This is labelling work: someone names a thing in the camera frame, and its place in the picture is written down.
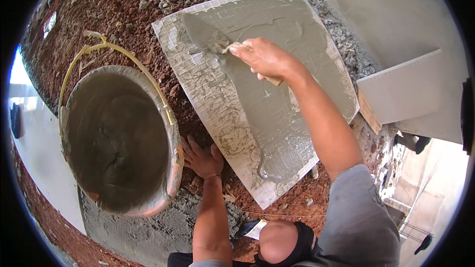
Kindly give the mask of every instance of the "wooden trowel handle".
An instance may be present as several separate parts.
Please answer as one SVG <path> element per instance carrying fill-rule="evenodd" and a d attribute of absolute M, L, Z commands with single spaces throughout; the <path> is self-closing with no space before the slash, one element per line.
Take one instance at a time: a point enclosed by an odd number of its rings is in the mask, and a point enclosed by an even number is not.
<path fill-rule="evenodd" d="M 268 78 L 268 77 L 265 77 L 265 80 L 270 81 L 270 82 L 273 83 L 276 87 L 282 85 L 282 83 L 284 82 L 283 80 L 280 80 L 280 79 Z"/>

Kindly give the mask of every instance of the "man's left hand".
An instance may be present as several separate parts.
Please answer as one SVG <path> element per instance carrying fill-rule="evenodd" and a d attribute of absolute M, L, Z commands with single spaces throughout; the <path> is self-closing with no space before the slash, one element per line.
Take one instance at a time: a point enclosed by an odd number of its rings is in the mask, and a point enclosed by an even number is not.
<path fill-rule="evenodd" d="M 191 135 L 188 135 L 188 142 L 181 136 L 181 144 L 185 156 L 185 167 L 193 169 L 204 180 L 221 177 L 224 160 L 216 144 L 211 146 L 211 155 L 203 151 Z"/>

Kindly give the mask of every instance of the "yellow bucket handle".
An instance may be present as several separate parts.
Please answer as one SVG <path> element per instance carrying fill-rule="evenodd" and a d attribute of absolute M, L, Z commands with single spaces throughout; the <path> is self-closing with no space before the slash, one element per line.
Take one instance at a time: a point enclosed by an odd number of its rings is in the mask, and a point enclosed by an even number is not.
<path fill-rule="evenodd" d="M 163 95 L 162 90 L 160 90 L 160 87 L 157 84 L 157 81 L 153 78 L 153 76 L 150 74 L 150 72 L 145 68 L 145 66 L 132 54 L 129 53 L 126 49 L 107 42 L 107 38 L 95 31 L 89 31 L 86 30 L 84 31 L 84 36 L 88 37 L 95 37 L 95 38 L 100 38 L 102 39 L 102 44 L 98 45 L 84 45 L 84 47 L 77 53 L 77 55 L 74 57 L 73 62 L 71 62 L 71 65 L 69 65 L 68 71 L 66 72 L 66 75 L 64 76 L 63 80 L 63 85 L 61 86 L 61 93 L 59 94 L 59 102 L 58 102 L 58 121 L 59 121 L 59 135 L 63 137 L 63 130 L 61 130 L 61 104 L 63 101 L 63 95 L 64 95 L 64 90 L 66 89 L 66 83 L 68 81 L 69 75 L 72 72 L 72 69 L 76 65 L 76 62 L 80 59 L 80 57 L 84 54 L 90 54 L 93 50 L 98 50 L 98 49 L 104 49 L 104 48 L 112 48 L 113 50 L 117 50 L 124 54 L 125 56 L 129 57 L 130 60 L 132 60 L 139 68 L 142 70 L 142 72 L 147 76 L 147 78 L 151 81 L 155 89 L 158 91 L 158 94 L 160 96 L 160 99 L 162 99 L 163 105 L 165 107 L 165 110 L 167 111 L 167 116 L 168 120 L 170 121 L 170 125 L 173 125 L 176 123 L 176 118 L 173 115 L 173 111 L 171 110 L 170 106 L 168 105 L 167 98 L 165 98 L 165 95 Z"/>

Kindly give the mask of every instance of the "worker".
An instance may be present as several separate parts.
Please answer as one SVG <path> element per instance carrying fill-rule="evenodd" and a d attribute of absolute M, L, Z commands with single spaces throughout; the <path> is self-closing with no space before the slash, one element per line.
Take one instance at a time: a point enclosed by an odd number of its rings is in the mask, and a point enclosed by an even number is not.
<path fill-rule="evenodd" d="M 258 79 L 283 79 L 300 106 L 315 151 L 332 181 L 326 225 L 316 239 L 302 222 L 267 223 L 259 234 L 258 267 L 398 266 L 400 237 L 365 166 L 353 131 L 336 105 L 291 54 L 264 38 L 230 48 Z M 247 267 L 232 260 L 228 215 L 222 197 L 223 156 L 211 155 L 188 135 L 182 138 L 185 166 L 204 179 L 193 232 L 192 254 L 172 253 L 169 267 Z"/>

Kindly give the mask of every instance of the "mortar bucket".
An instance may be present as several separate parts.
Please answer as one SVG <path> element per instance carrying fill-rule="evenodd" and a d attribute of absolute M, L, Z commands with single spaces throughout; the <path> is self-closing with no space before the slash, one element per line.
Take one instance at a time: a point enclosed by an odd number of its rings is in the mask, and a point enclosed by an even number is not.
<path fill-rule="evenodd" d="M 169 205 L 181 182 L 180 134 L 145 74 L 117 65 L 94 69 L 60 111 L 65 159 L 99 208 L 140 218 Z"/>

